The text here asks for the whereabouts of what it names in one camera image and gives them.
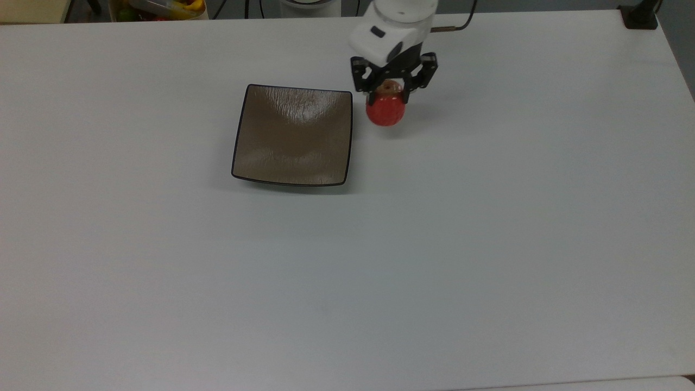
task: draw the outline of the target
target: apple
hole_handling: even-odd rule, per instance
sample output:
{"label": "apple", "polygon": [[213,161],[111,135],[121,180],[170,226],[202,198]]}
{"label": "apple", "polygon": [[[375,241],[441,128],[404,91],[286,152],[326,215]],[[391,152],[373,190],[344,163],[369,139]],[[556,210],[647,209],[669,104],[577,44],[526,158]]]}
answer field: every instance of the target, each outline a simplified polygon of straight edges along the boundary
{"label": "apple", "polygon": [[405,103],[403,87],[394,80],[386,80],[375,91],[374,104],[367,99],[367,116],[379,126],[393,126],[403,118]]}

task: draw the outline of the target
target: brown plate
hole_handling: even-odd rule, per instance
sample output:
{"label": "brown plate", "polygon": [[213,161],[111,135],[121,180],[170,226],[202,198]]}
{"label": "brown plate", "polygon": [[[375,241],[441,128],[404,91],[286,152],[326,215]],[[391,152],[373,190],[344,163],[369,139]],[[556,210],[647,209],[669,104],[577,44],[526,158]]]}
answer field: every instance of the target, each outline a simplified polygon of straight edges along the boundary
{"label": "brown plate", "polygon": [[250,84],[231,174],[293,186],[336,186],[348,176],[352,93]]}

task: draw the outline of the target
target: black cable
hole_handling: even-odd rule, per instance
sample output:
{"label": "black cable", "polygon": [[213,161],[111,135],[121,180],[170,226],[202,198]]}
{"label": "black cable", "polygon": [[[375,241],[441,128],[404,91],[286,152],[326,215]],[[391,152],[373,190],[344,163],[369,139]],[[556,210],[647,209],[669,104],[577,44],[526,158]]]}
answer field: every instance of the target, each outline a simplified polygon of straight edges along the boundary
{"label": "black cable", "polygon": [[220,11],[222,10],[222,7],[224,7],[224,3],[226,3],[227,0],[222,0],[222,4],[220,4],[220,7],[218,8],[218,11],[215,13],[215,16],[213,16],[213,19],[217,19],[217,15],[220,14]]}
{"label": "black cable", "polygon": [[432,27],[431,32],[433,33],[445,33],[447,31],[461,31],[468,27],[469,24],[471,24],[471,20],[473,20],[473,14],[475,14],[475,7],[477,6],[477,0],[473,0],[473,5],[471,6],[471,13],[468,14],[468,20],[466,20],[466,23],[464,23],[463,26],[444,26],[444,27]]}

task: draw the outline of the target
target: table surface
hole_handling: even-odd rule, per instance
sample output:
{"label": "table surface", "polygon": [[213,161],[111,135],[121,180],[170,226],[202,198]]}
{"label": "table surface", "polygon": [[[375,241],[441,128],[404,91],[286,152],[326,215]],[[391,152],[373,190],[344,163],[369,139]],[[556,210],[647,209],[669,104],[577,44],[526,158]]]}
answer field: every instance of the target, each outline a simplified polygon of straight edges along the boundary
{"label": "table surface", "polygon": [[357,21],[0,26],[4,387],[695,372],[695,104],[663,32],[476,15],[426,42],[398,126],[355,94],[346,185],[234,179],[246,85],[351,90]]}
{"label": "table surface", "polygon": [[70,0],[1,0],[0,24],[63,23]]}

